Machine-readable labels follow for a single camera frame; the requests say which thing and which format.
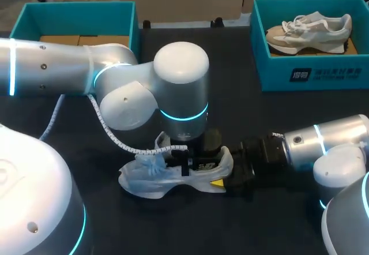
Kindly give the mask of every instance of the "glowing blue light ring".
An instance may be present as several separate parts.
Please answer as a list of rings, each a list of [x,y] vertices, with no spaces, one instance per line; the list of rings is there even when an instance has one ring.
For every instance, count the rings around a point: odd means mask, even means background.
[[[368,180],[369,172],[365,175],[363,184],[362,184],[362,198],[363,198],[363,204],[365,212],[367,213],[367,216],[369,218],[369,206],[368,206],[368,200],[367,200],[367,194],[366,194],[366,184]]]
[[[10,83],[9,83],[9,95],[13,96],[16,91],[16,40],[10,39]]]
[[[78,238],[78,241],[76,242],[76,245],[74,246],[74,248],[71,250],[71,252],[69,253],[69,255],[72,255],[78,248],[81,240],[82,240],[82,237],[83,237],[83,234],[85,232],[85,227],[86,227],[86,208],[85,208],[85,205],[83,205],[83,211],[84,211],[84,219],[83,219],[83,226],[82,226],[82,230],[81,230],[81,235],[80,237]]]
[[[327,208],[326,205],[323,204],[322,200],[319,200],[319,202],[321,203],[321,207],[325,210],[325,208]]]
[[[324,147],[324,139],[323,139],[323,136],[322,136],[322,134],[319,130],[319,126],[314,125],[314,128],[315,128],[315,131],[317,132],[318,140],[319,140],[319,143],[322,147],[323,155],[325,155],[325,153],[327,153],[327,151],[325,150],[325,147]]]
[[[189,117],[189,118],[175,118],[175,117],[172,117],[172,116],[168,115],[164,111],[161,111],[161,110],[160,111],[167,118],[173,119],[174,121],[191,121],[193,119],[196,119],[196,118],[200,117],[203,113],[205,113],[206,112],[206,109],[208,109],[208,105],[209,105],[209,103],[206,104],[205,108],[199,114],[194,115],[193,117]]]
[[[93,87],[95,87],[95,84],[96,84],[96,81],[97,81],[97,78],[99,78],[100,75],[103,74],[103,72],[105,72],[106,70],[108,69],[111,69],[111,68],[114,68],[116,66],[131,66],[130,63],[114,63],[112,65],[109,65],[109,66],[106,66],[104,67],[101,71],[99,71],[99,73],[95,76],[95,80],[93,81]]]

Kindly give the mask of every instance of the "black table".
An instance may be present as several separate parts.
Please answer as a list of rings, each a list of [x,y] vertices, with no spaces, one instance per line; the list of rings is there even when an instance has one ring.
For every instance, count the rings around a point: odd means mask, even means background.
[[[160,47],[174,41],[205,49],[210,59],[209,126],[219,128],[225,145],[246,136],[369,115],[369,91],[262,93],[247,27],[148,29],[141,31],[141,40],[141,62],[151,61]],[[2,97],[0,121],[39,137],[56,100]],[[157,115],[136,131],[116,135],[134,147],[151,148],[160,131],[156,124]],[[117,181],[118,169],[133,156],[105,135],[86,97],[66,98],[47,142],[76,179],[94,228],[95,255],[326,254],[321,211],[307,190],[311,174],[289,177],[298,190],[265,187],[253,201],[186,186],[161,200],[133,197]]]

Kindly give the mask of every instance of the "white robotic arm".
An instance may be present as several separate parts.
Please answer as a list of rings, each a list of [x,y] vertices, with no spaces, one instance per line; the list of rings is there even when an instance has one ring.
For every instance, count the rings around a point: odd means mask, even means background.
[[[135,129],[157,108],[163,130],[189,141],[205,130],[209,58],[199,46],[164,46],[137,64],[120,44],[66,46],[0,39],[0,95],[94,94],[106,124]]]

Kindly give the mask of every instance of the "sneaker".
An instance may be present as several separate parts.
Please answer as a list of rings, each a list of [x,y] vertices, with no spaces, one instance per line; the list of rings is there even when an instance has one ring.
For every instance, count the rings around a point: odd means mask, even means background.
[[[136,155],[135,160],[125,164],[119,171],[118,182],[127,192],[143,198],[162,198],[173,187],[190,185],[201,192],[224,193],[225,189],[211,184],[229,176],[233,158],[227,147],[217,156],[220,163],[211,170],[190,169],[189,176],[182,176],[182,167],[167,167],[162,154]]]
[[[265,37],[269,46],[284,54],[296,54],[306,47],[327,53],[344,53],[351,29],[349,14],[329,18],[315,12],[297,16],[294,21],[283,21],[281,26],[267,30]]]

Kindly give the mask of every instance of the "blue cardboard box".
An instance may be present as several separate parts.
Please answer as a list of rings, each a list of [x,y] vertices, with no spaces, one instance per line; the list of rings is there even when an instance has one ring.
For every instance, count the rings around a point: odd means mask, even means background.
[[[139,58],[140,30],[134,2],[55,2],[24,5],[10,35],[21,40],[41,36],[129,36]]]
[[[265,31],[316,11],[327,17],[351,15],[357,55],[271,56]],[[251,44],[263,91],[369,88],[369,8],[364,0],[255,0]]]

